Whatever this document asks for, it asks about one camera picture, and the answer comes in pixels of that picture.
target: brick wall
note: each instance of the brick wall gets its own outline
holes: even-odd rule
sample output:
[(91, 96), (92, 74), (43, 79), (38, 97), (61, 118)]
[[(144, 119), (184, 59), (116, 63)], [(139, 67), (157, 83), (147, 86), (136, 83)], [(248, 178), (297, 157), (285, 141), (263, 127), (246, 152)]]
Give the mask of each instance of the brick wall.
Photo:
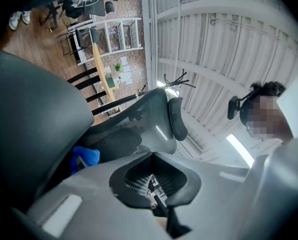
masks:
[[(106, 15), (105, 17), (99, 17), (97, 16), (97, 21), (104, 21), (104, 20), (110, 20), (110, 19), (120, 19), (120, 18), (142, 18), (142, 2), (141, 0), (119, 0), (114, 1), (114, 8), (115, 11)], [(140, 44), (144, 47), (144, 34), (143, 34), (143, 22), (138, 22), (138, 28), (139, 28), (139, 41)], [(118, 42), (118, 35), (117, 35), (117, 28), (111, 27), (110, 30), (112, 32), (116, 32), (114, 34), (110, 35), (110, 41), (112, 44), (112, 48), (116, 49), (116, 47), (119, 49), (119, 42)], [(100, 43), (98, 45), (100, 54), (107, 53), (107, 43), (105, 40), (105, 33), (103, 30), (99, 30), (100, 34)], [(86, 55), (87, 58), (92, 57), (92, 48), (86, 49)], [(114, 90), (114, 95), (116, 99), (121, 99), (126, 96), (135, 94), (138, 89), (142, 89), (144, 85), (147, 85), (147, 76), (146, 76), (146, 62), (145, 62), (145, 52), (143, 50), (136, 50), (131, 51), (128, 53), (116, 53), (113, 55), (108, 55), (105, 57), (102, 57), (102, 61), (104, 64), (104, 67), (111, 66), (112, 70), (112, 77), (117, 78), (119, 76), (119, 73), (114, 70), (114, 65), (117, 63), (121, 63), (120, 57), (127, 57), (128, 64), (131, 69), (131, 75), (133, 79), (132, 84), (126, 84), (125, 82), (120, 83), (119, 89)], [(86, 67), (88, 69), (95, 67), (95, 64), (93, 61), (86, 63)], [(104, 103), (108, 102), (108, 100), (103, 97), (102, 101)], [(127, 104), (124, 104), (122, 106), (123, 109), (128, 108), (131, 104), (133, 104), (134, 101), (129, 102)]]

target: fluorescent light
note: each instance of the fluorescent light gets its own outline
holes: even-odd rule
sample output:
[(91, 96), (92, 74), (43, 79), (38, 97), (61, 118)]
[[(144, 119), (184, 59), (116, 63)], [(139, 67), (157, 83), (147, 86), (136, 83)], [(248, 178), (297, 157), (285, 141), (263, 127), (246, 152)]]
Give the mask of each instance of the fluorescent light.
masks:
[(164, 133), (161, 131), (161, 129), (157, 125), (155, 127), (157, 128), (157, 130), (159, 131), (159, 133), (161, 133), (161, 135), (164, 137), (164, 139), (167, 141), (168, 138), (166, 137), (166, 135), (164, 135)]
[(245, 149), (245, 147), (238, 141), (238, 139), (234, 135), (229, 135), (227, 140), (233, 145), (233, 147), (240, 153), (242, 158), (246, 161), (246, 163), (251, 168), (254, 162), (254, 159), (250, 155), (250, 153)]
[[(157, 85), (159, 86), (159, 87), (164, 87), (165, 86), (165, 83), (162, 83), (162, 82), (160, 82), (160, 81), (157, 81)], [(165, 89), (168, 93), (170, 93), (170, 94), (172, 94), (173, 96), (175, 96), (175, 97), (179, 97), (180, 96), (180, 92), (178, 92), (178, 91), (175, 91), (175, 90), (173, 90), (173, 89), (171, 89), (171, 88), (167, 88), (167, 89)]]

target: wooden floor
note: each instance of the wooden floor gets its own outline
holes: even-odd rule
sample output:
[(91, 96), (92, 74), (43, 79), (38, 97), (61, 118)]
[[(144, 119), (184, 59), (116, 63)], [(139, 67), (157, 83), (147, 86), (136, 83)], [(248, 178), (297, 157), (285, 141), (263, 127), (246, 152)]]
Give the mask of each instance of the wooden floor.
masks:
[[(54, 32), (49, 32), (48, 28), (53, 24), (52, 20), (44, 26), (40, 26), (39, 18), (44, 19), (47, 10), (36, 8), (32, 10), (31, 22), (26, 25), (20, 19), (16, 31), (7, 27), (6, 33), (0, 42), (0, 49), (8, 53), (24, 58), (52, 73), (68, 80), (84, 71), (83, 66), (77, 66), (74, 56), (63, 56), (64, 51), (68, 50), (67, 43), (57, 36), (67, 32), (67, 28), (62, 19), (58, 19), (58, 28)], [(85, 98), (95, 94), (90, 86), (82, 90)], [(98, 107), (97, 101), (89, 103), (90, 109)], [(106, 115), (95, 117), (95, 124), (106, 121)]]

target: ceiling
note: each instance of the ceiling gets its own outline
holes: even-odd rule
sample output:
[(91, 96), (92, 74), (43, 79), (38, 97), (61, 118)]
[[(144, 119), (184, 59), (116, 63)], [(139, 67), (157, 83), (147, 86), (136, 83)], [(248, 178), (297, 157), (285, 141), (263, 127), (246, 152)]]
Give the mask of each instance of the ceiling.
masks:
[(153, 5), (151, 0), (153, 84), (185, 69), (197, 87), (180, 89), (189, 130), (180, 149), (198, 161), (246, 167), (228, 135), (254, 158), (277, 147), (275, 140), (251, 139), (238, 116), (229, 121), (226, 115), (231, 97), (248, 94), (253, 82), (289, 86), (297, 76), (298, 24), (286, 6), (280, 0), (156, 0)]

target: blue towel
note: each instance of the blue towel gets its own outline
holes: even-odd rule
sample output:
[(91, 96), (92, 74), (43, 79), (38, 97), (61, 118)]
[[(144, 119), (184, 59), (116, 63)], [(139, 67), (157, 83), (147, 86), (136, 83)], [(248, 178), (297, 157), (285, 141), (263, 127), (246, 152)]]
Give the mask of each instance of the blue towel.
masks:
[(100, 151), (97, 149), (91, 150), (81, 146), (75, 146), (73, 148), (73, 157), (71, 159), (71, 175), (78, 172), (76, 159), (81, 157), (87, 166), (96, 166), (100, 161)]

